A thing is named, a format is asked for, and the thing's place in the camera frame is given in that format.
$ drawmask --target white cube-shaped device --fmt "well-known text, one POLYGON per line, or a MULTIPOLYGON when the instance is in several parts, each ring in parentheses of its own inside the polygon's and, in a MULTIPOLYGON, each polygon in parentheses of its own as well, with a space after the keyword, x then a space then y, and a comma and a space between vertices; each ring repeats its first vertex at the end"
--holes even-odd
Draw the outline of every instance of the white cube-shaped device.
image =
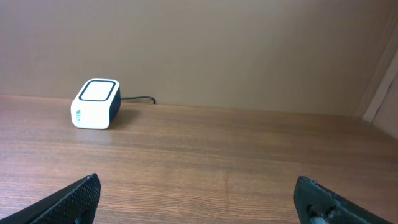
POLYGON ((88 80, 70 107, 78 128, 106 129, 120 109, 120 87, 116 80, 88 80))

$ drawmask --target brown wooden surface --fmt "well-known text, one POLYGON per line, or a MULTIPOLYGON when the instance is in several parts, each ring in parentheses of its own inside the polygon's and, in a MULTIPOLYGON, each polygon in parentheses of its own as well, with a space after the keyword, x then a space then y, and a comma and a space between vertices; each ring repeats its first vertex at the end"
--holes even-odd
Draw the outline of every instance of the brown wooden surface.
POLYGON ((96 172, 96 223, 298 223, 306 175, 398 222, 398 147, 359 119, 123 103, 77 129, 71 100, 0 96, 0 218, 96 172))

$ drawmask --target white vertical trim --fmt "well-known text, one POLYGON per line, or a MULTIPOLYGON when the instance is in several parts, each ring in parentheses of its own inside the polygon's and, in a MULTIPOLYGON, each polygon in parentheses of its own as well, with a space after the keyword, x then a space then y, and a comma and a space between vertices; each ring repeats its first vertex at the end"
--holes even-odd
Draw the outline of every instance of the white vertical trim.
POLYGON ((363 116, 365 121, 372 122, 374 117, 376 116, 377 110, 380 108, 381 103, 386 97, 388 89, 394 81, 396 75, 398 73, 398 51, 396 52, 394 58, 392 59, 384 78, 381 80, 379 88, 377 89, 376 94, 373 96, 372 102, 369 105, 368 109, 363 116))

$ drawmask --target wooden tabletop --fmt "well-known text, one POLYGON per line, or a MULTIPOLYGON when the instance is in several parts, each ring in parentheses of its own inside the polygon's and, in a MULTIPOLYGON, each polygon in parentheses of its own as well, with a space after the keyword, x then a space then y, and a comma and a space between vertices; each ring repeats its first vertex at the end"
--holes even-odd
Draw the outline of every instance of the wooden tabletop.
POLYGON ((0 218, 96 172, 95 223, 298 223, 300 175, 398 222, 398 143, 358 118, 123 102, 90 130, 71 102, 0 96, 0 218))

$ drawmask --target cable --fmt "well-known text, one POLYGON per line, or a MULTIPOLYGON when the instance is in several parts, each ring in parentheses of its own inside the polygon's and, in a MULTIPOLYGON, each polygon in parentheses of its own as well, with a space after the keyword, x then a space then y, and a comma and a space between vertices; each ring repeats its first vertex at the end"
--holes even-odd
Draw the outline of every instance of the cable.
POLYGON ((144 98, 151 99, 154 101, 154 104, 156 104, 155 98, 153 98, 151 96, 122 97, 120 99, 121 100, 136 100, 136 99, 144 99, 144 98))

